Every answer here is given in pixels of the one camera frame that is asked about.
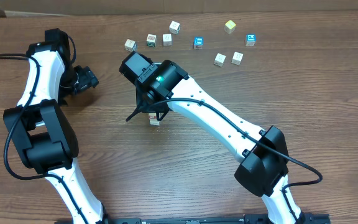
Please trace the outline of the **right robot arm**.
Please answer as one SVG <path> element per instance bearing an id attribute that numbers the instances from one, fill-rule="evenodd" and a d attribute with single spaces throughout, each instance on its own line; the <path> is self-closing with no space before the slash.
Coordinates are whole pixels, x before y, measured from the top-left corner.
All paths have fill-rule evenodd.
<path id="1" fill-rule="evenodd" d="M 169 111 L 194 121 L 220 141 L 239 162 L 236 180 L 260 197 L 272 223 L 303 223 L 304 218 L 288 187 L 288 150 L 281 130 L 264 130 L 209 96 L 179 65 L 154 63 L 136 52 L 119 68 L 136 88 L 133 115 L 147 113 L 158 125 Z"/>

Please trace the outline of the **wooden block number two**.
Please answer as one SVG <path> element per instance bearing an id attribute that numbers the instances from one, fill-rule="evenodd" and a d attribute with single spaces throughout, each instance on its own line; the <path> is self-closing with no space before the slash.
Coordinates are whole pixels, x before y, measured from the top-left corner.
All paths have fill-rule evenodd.
<path id="1" fill-rule="evenodd" d="M 150 124 L 151 124 L 151 125 L 154 125 L 154 126 L 160 126 L 160 122 L 159 122 L 159 121 L 150 121 Z"/>

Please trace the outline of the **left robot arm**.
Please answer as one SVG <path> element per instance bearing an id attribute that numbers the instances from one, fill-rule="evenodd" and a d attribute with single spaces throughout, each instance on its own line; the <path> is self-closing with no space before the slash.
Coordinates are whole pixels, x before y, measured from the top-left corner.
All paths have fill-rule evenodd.
<path id="1" fill-rule="evenodd" d="M 8 130 L 3 159 L 19 180 L 46 179 L 69 209 L 72 223 L 107 223 L 103 204 L 94 196 L 78 163 L 76 134 L 61 107 L 65 97 L 98 85 L 89 67 L 73 66 L 73 39 L 56 28 L 25 54 L 0 54 L 0 59 L 26 60 L 29 75 L 16 107 L 3 114 Z"/>

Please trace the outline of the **wooden block red three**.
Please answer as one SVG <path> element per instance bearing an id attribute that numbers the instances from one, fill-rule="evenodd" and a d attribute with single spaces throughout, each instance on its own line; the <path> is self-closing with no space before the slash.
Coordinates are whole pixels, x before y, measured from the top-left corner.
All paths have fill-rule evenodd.
<path id="1" fill-rule="evenodd" d="M 150 122 L 156 122 L 157 121 L 157 117 L 155 113 L 149 113 L 149 120 Z"/>

